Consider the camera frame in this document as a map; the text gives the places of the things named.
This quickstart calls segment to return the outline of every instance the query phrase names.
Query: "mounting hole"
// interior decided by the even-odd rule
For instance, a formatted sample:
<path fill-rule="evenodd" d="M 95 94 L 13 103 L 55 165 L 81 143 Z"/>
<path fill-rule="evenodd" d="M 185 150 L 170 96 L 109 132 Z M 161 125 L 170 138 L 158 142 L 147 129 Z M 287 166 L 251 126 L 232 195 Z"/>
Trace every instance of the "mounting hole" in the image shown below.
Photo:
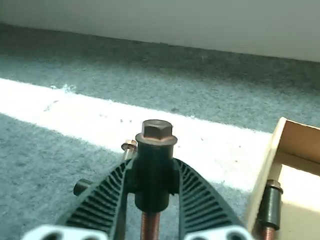
<path fill-rule="evenodd" d="M 227 236 L 227 240 L 246 240 L 247 238 L 244 237 L 241 233 L 238 232 L 231 232 Z"/>
<path fill-rule="evenodd" d="M 42 240 L 61 240 L 62 234 L 60 232 L 51 232 L 46 235 Z"/>

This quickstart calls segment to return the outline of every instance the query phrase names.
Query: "copper threaded rod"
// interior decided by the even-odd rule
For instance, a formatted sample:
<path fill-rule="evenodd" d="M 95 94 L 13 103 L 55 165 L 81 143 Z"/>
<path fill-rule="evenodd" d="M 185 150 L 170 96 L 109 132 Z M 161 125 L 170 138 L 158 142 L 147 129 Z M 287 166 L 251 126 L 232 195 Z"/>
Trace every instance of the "copper threaded rod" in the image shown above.
<path fill-rule="evenodd" d="M 274 240 L 276 230 L 273 227 L 265 227 L 262 230 L 263 240 Z"/>
<path fill-rule="evenodd" d="M 160 213 L 142 212 L 140 240 L 158 240 Z"/>

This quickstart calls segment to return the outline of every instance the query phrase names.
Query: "hex bolt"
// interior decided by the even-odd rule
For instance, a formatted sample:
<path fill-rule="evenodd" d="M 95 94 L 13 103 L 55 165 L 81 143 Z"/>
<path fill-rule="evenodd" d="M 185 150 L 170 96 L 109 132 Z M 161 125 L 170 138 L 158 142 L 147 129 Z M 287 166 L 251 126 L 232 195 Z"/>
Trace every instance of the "hex bolt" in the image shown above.
<path fill-rule="evenodd" d="M 137 150 L 137 142 L 135 140 L 126 140 L 122 145 L 121 148 L 124 150 L 122 155 L 122 160 L 126 161 L 132 158 L 133 154 Z M 91 184 L 92 181 L 87 179 L 80 179 L 76 182 L 73 188 L 73 194 L 79 196 L 82 194 Z"/>
<path fill-rule="evenodd" d="M 137 150 L 137 142 L 135 140 L 127 139 L 122 145 L 121 148 L 124 150 L 122 155 L 122 160 L 127 161 L 132 158 L 133 154 Z"/>
<path fill-rule="evenodd" d="M 172 160 L 173 147 L 178 141 L 172 130 L 170 122 L 150 119 L 142 123 L 141 133 L 135 136 L 139 143 L 137 161 L 144 172 L 141 182 L 146 186 L 135 195 L 135 204 L 142 210 L 140 240 L 158 239 L 160 211 L 168 206 L 169 194 L 162 190 L 162 174 L 163 166 Z"/>
<path fill-rule="evenodd" d="M 152 146 L 173 146 L 178 139 L 172 135 L 172 124 L 168 121 L 151 119 L 142 123 L 142 132 L 135 136 L 138 143 Z"/>
<path fill-rule="evenodd" d="M 266 182 L 258 213 L 263 240 L 274 240 L 275 232 L 280 229 L 281 196 L 283 193 L 278 181 L 269 179 Z"/>

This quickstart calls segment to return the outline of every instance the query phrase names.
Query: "small bolt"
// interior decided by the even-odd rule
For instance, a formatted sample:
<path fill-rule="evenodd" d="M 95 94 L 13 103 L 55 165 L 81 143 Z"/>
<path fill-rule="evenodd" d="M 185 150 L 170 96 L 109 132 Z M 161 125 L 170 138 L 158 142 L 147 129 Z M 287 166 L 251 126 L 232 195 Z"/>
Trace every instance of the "small bolt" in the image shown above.
<path fill-rule="evenodd" d="M 125 142 L 121 145 L 121 148 L 125 151 L 127 149 L 134 149 L 137 148 L 137 142 L 135 140 L 127 139 Z"/>

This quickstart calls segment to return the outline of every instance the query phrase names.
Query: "bolt head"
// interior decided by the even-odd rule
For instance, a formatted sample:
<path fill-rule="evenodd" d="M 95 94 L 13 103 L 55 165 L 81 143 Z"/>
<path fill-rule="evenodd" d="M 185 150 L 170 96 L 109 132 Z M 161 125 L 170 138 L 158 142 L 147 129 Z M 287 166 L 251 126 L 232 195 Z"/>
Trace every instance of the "bolt head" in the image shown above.
<path fill-rule="evenodd" d="M 144 138 L 163 140 L 172 137 L 172 124 L 164 120 L 146 120 L 142 124 Z"/>
<path fill-rule="evenodd" d="M 269 179 L 268 181 L 266 181 L 266 186 L 269 188 L 279 189 L 281 192 L 283 192 L 280 182 L 276 180 Z"/>
<path fill-rule="evenodd" d="M 125 140 L 125 142 L 121 145 L 121 148 L 124 151 L 129 149 L 129 148 L 136 149 L 136 147 L 137 147 L 137 142 L 135 140 L 132 140 L 132 139 Z"/>

